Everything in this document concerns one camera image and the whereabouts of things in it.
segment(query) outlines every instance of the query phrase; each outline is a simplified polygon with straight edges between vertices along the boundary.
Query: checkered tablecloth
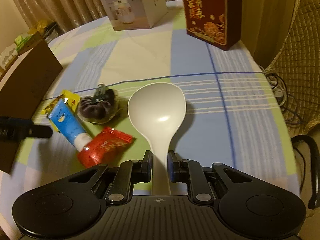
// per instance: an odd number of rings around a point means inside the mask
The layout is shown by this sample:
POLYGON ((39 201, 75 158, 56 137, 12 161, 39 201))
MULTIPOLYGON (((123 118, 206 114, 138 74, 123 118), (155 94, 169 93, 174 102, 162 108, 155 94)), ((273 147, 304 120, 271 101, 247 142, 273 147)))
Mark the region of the checkered tablecloth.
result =
MULTIPOLYGON (((114 163, 142 159, 150 149, 132 127, 126 112, 129 97, 153 82, 178 85, 187 99, 187 115, 172 140, 182 158, 210 167, 222 162, 299 194, 295 160, 281 111, 267 80, 245 46, 222 51, 186 34, 181 1, 156 27, 114 32, 107 17, 76 28, 50 43, 64 67, 33 120, 48 124, 40 110, 63 89, 92 95, 99 83, 121 96, 120 118, 109 126, 133 135, 134 144, 114 163)), ((102 126, 84 123, 92 134, 102 126)), ((23 192, 83 169, 75 148, 55 132, 51 139, 26 139, 12 173, 0 173, 0 226, 12 239, 19 231, 11 214, 23 192)), ((135 194, 148 194, 137 184, 135 194)), ((181 193, 183 187, 174 187, 181 193)))

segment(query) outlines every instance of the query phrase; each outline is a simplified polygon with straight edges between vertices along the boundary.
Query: quilted chair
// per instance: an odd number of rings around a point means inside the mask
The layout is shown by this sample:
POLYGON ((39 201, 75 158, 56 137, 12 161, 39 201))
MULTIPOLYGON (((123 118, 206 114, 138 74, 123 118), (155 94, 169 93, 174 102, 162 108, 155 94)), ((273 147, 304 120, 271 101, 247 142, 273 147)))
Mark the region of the quilted chair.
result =
POLYGON ((307 134, 320 123, 320 0, 300 0, 284 44, 266 69, 278 74, 287 86, 284 118, 295 112, 299 125, 288 125, 291 137, 307 134))

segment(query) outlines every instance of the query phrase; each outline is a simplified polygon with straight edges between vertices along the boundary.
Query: toothpaste tube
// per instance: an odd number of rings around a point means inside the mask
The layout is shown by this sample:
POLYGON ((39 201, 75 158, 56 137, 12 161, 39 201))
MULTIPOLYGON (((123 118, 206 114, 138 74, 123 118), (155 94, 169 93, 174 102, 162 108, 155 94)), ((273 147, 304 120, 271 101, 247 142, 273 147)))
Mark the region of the toothpaste tube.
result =
POLYGON ((92 138, 82 128, 79 121, 74 117, 70 108, 62 99, 56 104, 54 109, 48 115, 48 118, 56 125, 59 131, 67 140, 81 152, 92 138))

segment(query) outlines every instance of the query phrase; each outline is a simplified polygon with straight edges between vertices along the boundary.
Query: ladle handle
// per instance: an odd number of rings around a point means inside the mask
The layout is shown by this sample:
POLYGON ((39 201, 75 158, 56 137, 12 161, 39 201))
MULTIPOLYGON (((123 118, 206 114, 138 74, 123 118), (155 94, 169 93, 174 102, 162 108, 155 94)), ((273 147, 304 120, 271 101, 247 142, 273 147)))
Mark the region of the ladle handle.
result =
POLYGON ((154 196, 170 196, 169 175, 167 171, 169 144, 151 145, 152 159, 152 187, 154 196))

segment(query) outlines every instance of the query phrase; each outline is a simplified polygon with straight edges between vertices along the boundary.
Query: red snack packet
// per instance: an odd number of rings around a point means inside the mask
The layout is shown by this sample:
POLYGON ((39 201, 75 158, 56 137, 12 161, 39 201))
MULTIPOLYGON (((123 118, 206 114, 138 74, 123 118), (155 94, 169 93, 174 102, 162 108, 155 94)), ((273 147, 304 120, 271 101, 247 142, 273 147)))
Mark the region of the red snack packet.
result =
POLYGON ((132 136, 111 127, 105 127, 78 153, 80 163, 90 168, 100 163, 110 163, 132 143, 132 136))

